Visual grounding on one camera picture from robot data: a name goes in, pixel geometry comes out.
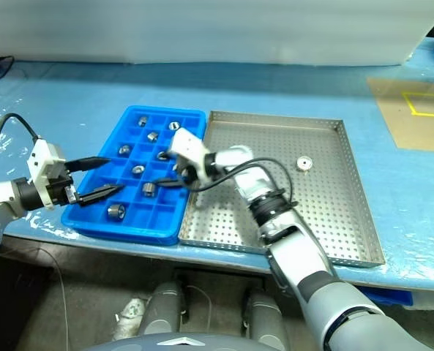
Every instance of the gray robot arm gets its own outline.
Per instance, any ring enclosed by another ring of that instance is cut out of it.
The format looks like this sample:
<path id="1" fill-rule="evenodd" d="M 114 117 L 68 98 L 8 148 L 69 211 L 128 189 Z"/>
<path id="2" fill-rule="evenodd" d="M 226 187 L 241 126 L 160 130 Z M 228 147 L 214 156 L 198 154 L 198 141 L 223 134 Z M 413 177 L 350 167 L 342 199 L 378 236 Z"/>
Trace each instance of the gray robot arm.
<path id="1" fill-rule="evenodd" d="M 176 132 L 170 152 L 194 167 L 204 184 L 252 159 L 246 146 L 211 153 L 185 129 Z M 309 226 L 263 169 L 243 170 L 233 179 L 269 246 L 266 256 L 277 283 L 298 298 L 320 350 L 431 350 L 337 277 Z"/>

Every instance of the stainless steel tray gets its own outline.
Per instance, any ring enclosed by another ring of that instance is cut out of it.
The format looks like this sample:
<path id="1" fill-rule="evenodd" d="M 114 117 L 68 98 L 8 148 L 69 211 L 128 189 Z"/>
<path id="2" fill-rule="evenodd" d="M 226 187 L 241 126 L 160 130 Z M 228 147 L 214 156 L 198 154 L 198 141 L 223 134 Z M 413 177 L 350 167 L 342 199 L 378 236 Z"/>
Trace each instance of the stainless steel tray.
<path id="1" fill-rule="evenodd" d="M 293 179 L 296 208 L 333 263 L 385 263 L 342 121 L 212 112 L 204 143 L 212 151 L 247 145 L 255 157 L 283 162 Z M 296 169 L 300 156 L 313 160 L 306 173 Z M 281 169 L 266 165 L 288 191 Z M 194 246 L 264 252 L 257 226 L 231 181 L 191 195 L 179 237 Z"/>

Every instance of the floor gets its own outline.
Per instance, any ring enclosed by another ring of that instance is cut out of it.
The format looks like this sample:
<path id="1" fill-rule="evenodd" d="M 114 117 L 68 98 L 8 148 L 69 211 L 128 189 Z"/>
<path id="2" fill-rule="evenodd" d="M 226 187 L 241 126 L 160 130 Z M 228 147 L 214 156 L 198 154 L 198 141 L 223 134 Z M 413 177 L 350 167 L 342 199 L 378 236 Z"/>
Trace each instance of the floor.
<path id="1" fill-rule="evenodd" d="M 211 298 L 212 332 L 241 335 L 243 293 L 247 287 L 264 287 L 275 296 L 284 314 L 292 350 L 316 350 L 297 302 L 281 295 L 270 276 L 212 271 L 209 267 L 8 237 L 4 239 L 5 251 L 38 246 L 47 249 L 61 267 L 67 300 L 70 350 L 82 350 L 110 341 L 116 327 L 116 314 L 131 298 L 146 298 L 160 282 L 177 276 L 185 276 L 188 284 L 201 288 Z M 12 252 L 10 256 L 38 265 L 52 265 L 51 258 L 43 252 Z M 206 299 L 190 290 L 187 302 L 190 319 L 182 326 L 182 330 L 204 331 L 208 313 Z M 400 306 L 381 308 L 418 340 L 434 349 L 434 312 L 407 311 Z M 62 295 L 54 273 L 23 330 L 16 350 L 65 350 Z"/>

